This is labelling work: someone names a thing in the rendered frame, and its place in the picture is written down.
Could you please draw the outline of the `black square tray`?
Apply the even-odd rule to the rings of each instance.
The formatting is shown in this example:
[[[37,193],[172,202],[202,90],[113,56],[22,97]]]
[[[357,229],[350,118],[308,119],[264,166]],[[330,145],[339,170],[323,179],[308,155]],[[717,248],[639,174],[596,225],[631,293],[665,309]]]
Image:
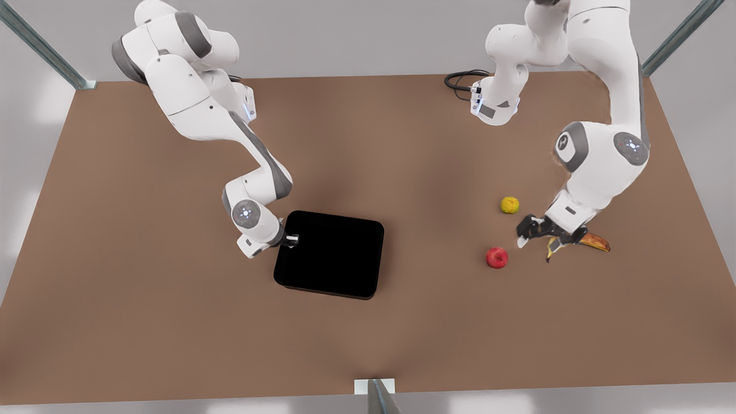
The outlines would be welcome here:
[[[285,231],[294,247],[280,246],[274,280],[289,289],[368,300],[378,289],[385,235],[375,220],[294,210]]]

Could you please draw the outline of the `yellow brown banana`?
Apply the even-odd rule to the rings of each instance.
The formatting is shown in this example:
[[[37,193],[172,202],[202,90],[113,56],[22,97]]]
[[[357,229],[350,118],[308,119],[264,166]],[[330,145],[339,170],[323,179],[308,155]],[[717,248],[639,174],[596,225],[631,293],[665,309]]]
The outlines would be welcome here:
[[[547,244],[547,254],[545,261],[549,263],[550,258],[563,247],[567,246],[587,246],[598,249],[599,251],[610,252],[611,247],[607,240],[597,234],[586,233],[579,241],[563,241],[560,237],[552,237]]]

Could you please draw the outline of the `silver frame post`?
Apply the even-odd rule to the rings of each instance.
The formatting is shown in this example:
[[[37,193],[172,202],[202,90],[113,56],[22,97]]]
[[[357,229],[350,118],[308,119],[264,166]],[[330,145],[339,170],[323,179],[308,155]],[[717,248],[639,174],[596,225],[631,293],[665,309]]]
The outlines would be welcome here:
[[[81,76],[6,0],[0,0],[0,21],[22,40],[27,47],[39,55],[57,74],[62,76],[74,89],[78,91],[95,89],[97,82]]]
[[[396,393],[395,379],[356,379],[353,381],[353,393],[366,395],[367,414],[402,414],[393,398]]]
[[[642,63],[642,76],[649,78],[726,0],[701,0],[662,44]]]

